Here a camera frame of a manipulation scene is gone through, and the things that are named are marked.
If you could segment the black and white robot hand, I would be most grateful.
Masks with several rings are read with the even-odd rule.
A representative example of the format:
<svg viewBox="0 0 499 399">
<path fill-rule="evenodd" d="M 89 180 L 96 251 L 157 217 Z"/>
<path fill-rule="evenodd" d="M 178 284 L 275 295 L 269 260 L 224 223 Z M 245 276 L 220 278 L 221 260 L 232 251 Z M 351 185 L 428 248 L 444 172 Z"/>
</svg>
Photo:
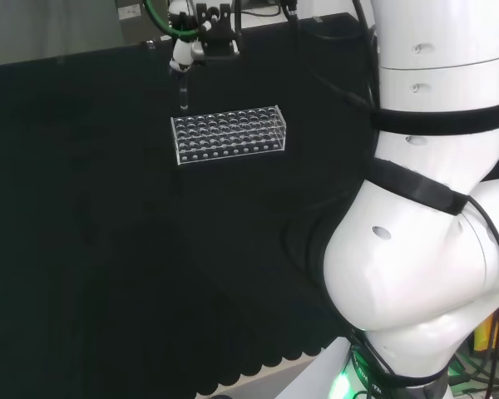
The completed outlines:
<svg viewBox="0 0 499 399">
<path fill-rule="evenodd" d="M 181 32 L 196 30 L 196 36 L 178 36 L 174 46 L 170 68 L 179 73 L 187 73 L 193 65 L 205 65 L 205 44 L 202 42 L 211 29 L 208 20 L 206 1 L 169 1 L 168 17 L 170 26 Z"/>
</svg>

